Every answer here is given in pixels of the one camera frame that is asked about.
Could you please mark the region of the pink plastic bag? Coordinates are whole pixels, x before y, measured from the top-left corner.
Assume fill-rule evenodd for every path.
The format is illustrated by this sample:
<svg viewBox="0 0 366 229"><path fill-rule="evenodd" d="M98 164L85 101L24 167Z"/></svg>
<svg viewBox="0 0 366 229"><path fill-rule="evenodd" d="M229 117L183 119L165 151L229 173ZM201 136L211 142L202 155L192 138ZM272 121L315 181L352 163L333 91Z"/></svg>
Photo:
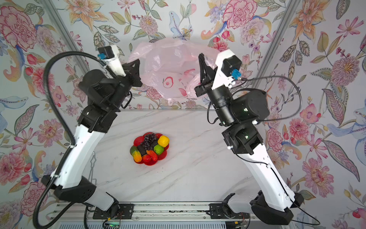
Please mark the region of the pink plastic bag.
<svg viewBox="0 0 366 229"><path fill-rule="evenodd" d="M204 55L205 64L216 67L217 49L173 38L140 43L128 61L140 60L142 83L153 87L171 105L197 98L194 89L200 84L200 54Z"/></svg>

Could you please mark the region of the yellow bell pepper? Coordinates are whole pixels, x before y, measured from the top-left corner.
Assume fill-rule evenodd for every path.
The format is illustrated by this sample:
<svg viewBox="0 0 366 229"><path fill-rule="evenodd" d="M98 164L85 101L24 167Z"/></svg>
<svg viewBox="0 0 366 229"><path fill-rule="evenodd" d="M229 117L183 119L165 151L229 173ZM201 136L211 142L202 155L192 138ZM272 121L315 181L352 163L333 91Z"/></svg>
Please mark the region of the yellow bell pepper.
<svg viewBox="0 0 366 229"><path fill-rule="evenodd" d="M158 139L158 145L160 145L163 148L166 148L169 144L170 139L165 135L160 136L160 138Z"/></svg>

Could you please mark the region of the green yellow mango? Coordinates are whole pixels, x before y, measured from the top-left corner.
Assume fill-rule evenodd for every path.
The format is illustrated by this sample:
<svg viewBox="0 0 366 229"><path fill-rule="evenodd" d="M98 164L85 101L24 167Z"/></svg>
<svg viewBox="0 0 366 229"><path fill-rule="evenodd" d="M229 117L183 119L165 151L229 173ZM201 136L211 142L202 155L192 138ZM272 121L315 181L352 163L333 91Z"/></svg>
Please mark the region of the green yellow mango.
<svg viewBox="0 0 366 229"><path fill-rule="evenodd" d="M136 146L130 148L130 154L133 157L134 162L140 163L142 161L142 155Z"/></svg>

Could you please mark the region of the red orange pepper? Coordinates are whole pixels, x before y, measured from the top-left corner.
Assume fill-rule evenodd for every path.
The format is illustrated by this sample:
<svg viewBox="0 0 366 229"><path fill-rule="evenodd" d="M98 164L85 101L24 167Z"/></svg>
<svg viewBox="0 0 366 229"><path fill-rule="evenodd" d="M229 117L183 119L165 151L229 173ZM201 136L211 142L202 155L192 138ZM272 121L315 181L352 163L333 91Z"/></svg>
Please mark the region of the red orange pepper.
<svg viewBox="0 0 366 229"><path fill-rule="evenodd" d="M146 152L151 157L153 162L158 161L158 155L153 150L147 150Z"/></svg>

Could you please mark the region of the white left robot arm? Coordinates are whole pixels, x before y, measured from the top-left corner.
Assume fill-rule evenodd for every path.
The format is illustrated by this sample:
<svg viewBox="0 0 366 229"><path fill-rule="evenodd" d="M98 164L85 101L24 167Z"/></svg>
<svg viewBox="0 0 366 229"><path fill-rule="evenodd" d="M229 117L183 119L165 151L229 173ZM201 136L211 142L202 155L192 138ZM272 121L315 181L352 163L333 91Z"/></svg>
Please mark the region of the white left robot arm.
<svg viewBox="0 0 366 229"><path fill-rule="evenodd" d="M70 203L94 206L107 214L119 211L119 202L83 176L88 159L109 131L132 87L142 86L140 60L123 64L116 78L108 78L98 69L89 71L79 83L88 97L88 106L78 119L75 143L72 143L57 169L42 178L47 190Z"/></svg>

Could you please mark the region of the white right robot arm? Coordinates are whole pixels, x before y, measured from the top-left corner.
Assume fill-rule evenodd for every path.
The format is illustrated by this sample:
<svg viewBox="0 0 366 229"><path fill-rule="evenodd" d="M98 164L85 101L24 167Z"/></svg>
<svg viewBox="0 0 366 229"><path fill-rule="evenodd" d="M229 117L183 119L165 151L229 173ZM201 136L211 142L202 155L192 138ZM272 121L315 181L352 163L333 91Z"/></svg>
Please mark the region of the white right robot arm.
<svg viewBox="0 0 366 229"><path fill-rule="evenodd" d="M230 50L218 54L215 68L206 64L204 54L198 56L198 62L200 84L195 93L209 97L216 120L226 128L222 133L224 142L244 162L260 187L252 200L234 193L228 195L222 202L223 213L228 218L240 213L253 214L268 225L290 224L292 209L300 208L304 197L292 191L281 178L256 129L259 123L269 121L266 92L246 88L243 96L234 98L230 89L241 79L242 62Z"/></svg>

